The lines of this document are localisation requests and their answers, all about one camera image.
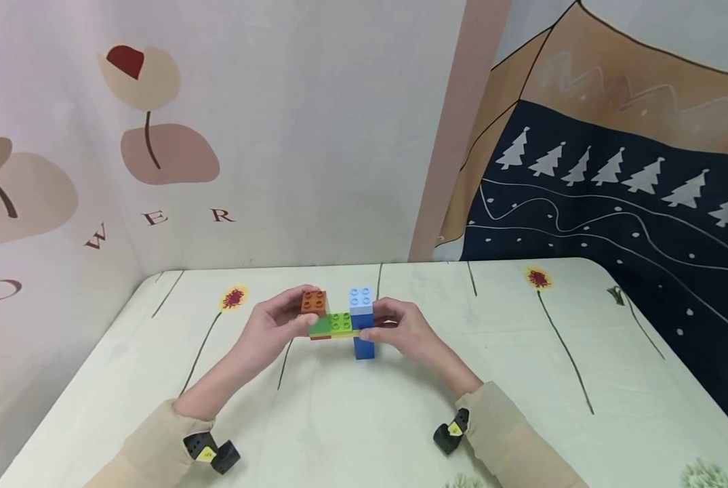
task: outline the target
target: sleeve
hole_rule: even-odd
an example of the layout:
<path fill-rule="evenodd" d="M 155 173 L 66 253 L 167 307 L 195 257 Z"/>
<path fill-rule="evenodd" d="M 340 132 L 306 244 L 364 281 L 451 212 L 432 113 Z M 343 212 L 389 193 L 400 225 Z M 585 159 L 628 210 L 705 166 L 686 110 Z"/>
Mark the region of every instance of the sleeve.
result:
<path fill-rule="evenodd" d="M 467 439 L 502 488 L 587 488 L 493 382 L 462 396 L 456 407 L 470 411 Z"/>
<path fill-rule="evenodd" d="M 213 422 L 182 417 L 163 402 L 126 438 L 117 453 L 85 488 L 173 488 L 190 469 L 193 459 L 183 440 L 211 430 Z"/>

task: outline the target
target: navy blue fabric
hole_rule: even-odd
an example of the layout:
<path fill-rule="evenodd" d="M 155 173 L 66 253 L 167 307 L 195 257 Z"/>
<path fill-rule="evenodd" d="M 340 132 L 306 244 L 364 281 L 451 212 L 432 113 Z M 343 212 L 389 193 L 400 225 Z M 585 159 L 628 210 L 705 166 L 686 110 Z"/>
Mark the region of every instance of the navy blue fabric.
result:
<path fill-rule="evenodd" d="M 524 164 L 503 170 L 496 159 L 524 127 Z M 554 176 L 535 176 L 528 166 L 561 142 Z M 568 186 L 561 178 L 589 146 L 585 180 Z M 619 183 L 597 186 L 591 179 L 621 147 Z M 665 161 L 656 195 L 622 184 L 658 157 Z M 703 169 L 697 209 L 662 200 Z M 462 260 L 578 256 L 599 263 L 728 415 L 728 226 L 708 215 L 725 202 L 728 155 L 671 148 L 521 101 L 470 209 Z"/>

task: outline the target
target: red petal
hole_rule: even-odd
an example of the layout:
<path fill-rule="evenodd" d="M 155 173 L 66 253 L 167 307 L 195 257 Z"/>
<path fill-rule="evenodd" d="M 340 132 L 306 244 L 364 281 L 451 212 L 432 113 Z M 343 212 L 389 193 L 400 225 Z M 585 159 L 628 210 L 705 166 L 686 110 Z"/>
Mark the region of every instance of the red petal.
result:
<path fill-rule="evenodd" d="M 109 50 L 106 60 L 134 80 L 139 79 L 144 64 L 144 53 L 130 46 L 115 46 Z"/>

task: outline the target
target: left hand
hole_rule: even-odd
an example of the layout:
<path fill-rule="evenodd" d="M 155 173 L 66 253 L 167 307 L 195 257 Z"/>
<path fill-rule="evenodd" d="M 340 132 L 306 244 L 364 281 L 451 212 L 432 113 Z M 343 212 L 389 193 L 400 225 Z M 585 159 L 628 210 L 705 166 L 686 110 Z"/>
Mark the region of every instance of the left hand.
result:
<path fill-rule="evenodd" d="M 246 369 L 248 376 L 255 378 L 272 364 L 293 338 L 307 336 L 311 325 L 318 322 L 318 315 L 299 314 L 302 295 L 318 289 L 312 285 L 286 289 L 253 307 L 245 329 L 229 353 Z"/>

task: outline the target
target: wrist strap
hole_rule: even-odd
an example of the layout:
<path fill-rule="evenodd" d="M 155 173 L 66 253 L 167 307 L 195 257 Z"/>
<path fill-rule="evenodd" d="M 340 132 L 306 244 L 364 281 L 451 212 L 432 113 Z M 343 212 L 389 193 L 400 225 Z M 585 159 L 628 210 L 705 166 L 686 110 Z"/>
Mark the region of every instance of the wrist strap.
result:
<path fill-rule="evenodd" d="M 462 443 L 462 437 L 470 427 L 470 411 L 460 408 L 450 424 L 441 424 L 434 432 L 434 443 L 444 453 L 450 454 Z"/>
<path fill-rule="evenodd" d="M 218 447 L 210 432 L 199 432 L 183 439 L 185 449 L 194 461 L 208 462 L 220 474 L 229 471 L 241 459 L 231 441 Z"/>

